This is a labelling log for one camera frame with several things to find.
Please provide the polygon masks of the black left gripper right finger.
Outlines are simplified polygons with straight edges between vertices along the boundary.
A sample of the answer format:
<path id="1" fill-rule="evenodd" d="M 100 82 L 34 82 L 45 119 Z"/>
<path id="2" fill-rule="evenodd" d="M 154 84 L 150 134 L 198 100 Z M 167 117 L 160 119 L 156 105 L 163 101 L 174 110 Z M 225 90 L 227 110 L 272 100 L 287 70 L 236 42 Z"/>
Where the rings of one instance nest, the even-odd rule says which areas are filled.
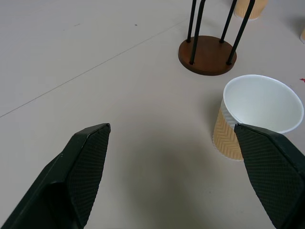
<path id="1" fill-rule="evenodd" d="M 234 132 L 250 183 L 276 229 L 305 229 L 305 155 L 284 135 L 244 124 Z"/>

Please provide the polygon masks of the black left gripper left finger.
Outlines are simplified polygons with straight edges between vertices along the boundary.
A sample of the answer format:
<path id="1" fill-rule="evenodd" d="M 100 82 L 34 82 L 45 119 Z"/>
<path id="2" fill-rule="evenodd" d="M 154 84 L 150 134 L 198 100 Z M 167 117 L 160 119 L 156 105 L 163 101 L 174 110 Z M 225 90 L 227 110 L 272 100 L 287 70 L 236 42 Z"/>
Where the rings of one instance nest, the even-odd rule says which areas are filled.
<path id="1" fill-rule="evenodd" d="M 84 229 L 102 179 L 111 126 L 75 133 L 0 229 Z"/>

